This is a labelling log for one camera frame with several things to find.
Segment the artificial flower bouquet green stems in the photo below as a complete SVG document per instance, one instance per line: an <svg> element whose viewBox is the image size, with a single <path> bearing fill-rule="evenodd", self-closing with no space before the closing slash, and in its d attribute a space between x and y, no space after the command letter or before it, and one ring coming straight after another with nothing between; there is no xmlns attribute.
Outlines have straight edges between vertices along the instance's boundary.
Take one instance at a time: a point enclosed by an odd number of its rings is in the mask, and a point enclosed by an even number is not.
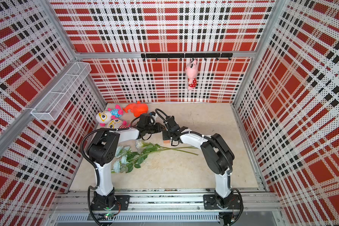
<svg viewBox="0 0 339 226"><path fill-rule="evenodd" d="M198 154L187 151L187 149L195 149L195 147L170 148L143 141L136 142L135 151L132 150L131 146L118 146L111 173L130 173L133 169L140 169L141 164L149 157L150 154L153 153L161 153L171 150L198 156Z"/></svg>

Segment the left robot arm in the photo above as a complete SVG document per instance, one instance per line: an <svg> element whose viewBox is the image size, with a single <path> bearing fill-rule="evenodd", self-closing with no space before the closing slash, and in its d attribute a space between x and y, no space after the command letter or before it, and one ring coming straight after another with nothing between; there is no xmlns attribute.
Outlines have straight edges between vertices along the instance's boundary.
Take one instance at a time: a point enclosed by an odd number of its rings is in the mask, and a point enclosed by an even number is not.
<svg viewBox="0 0 339 226"><path fill-rule="evenodd" d="M88 133L81 141L80 152L84 159L95 170L96 186L89 187L93 190L94 197L89 199L91 210L110 210L119 208L126 210L124 204L129 196L123 199L115 196L115 188L111 179L111 164L115 158L118 144L130 140L142 139L147 134L156 134L164 130L164 126L156 122L158 114L150 112L138 117L139 121L134 127L122 129L100 128Z"/></svg>

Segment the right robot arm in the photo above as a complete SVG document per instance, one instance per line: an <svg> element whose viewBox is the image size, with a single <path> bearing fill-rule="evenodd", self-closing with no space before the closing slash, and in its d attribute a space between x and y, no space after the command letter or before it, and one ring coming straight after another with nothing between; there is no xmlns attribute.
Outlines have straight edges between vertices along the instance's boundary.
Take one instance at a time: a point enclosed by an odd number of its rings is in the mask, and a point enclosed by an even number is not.
<svg viewBox="0 0 339 226"><path fill-rule="evenodd" d="M188 127L180 127L174 116L168 116L161 109L155 113L163 120L166 130L164 138L174 142L191 145L202 151L207 166L215 174L215 203L221 208L227 208L235 200L234 190L231 187L234 154L223 137L219 134L206 136L195 132Z"/></svg>

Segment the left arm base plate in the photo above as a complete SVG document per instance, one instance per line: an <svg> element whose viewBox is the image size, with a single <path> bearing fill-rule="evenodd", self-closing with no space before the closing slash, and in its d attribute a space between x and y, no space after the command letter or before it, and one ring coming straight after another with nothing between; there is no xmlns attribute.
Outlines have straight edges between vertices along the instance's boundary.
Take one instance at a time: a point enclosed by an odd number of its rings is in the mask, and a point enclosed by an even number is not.
<svg viewBox="0 0 339 226"><path fill-rule="evenodd" d="M129 195L95 195L90 203L90 207L93 211L118 211L119 207L121 211L126 211L129 202Z"/></svg>

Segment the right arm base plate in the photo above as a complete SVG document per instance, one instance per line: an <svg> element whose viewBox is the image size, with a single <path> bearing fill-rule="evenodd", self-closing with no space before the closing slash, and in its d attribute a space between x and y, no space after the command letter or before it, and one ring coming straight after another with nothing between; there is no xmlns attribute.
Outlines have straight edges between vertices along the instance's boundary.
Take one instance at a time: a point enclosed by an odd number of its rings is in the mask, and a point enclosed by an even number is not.
<svg viewBox="0 0 339 226"><path fill-rule="evenodd" d="M206 210L240 210L242 202L239 195L230 194L222 198L217 194L203 195L204 208Z"/></svg>

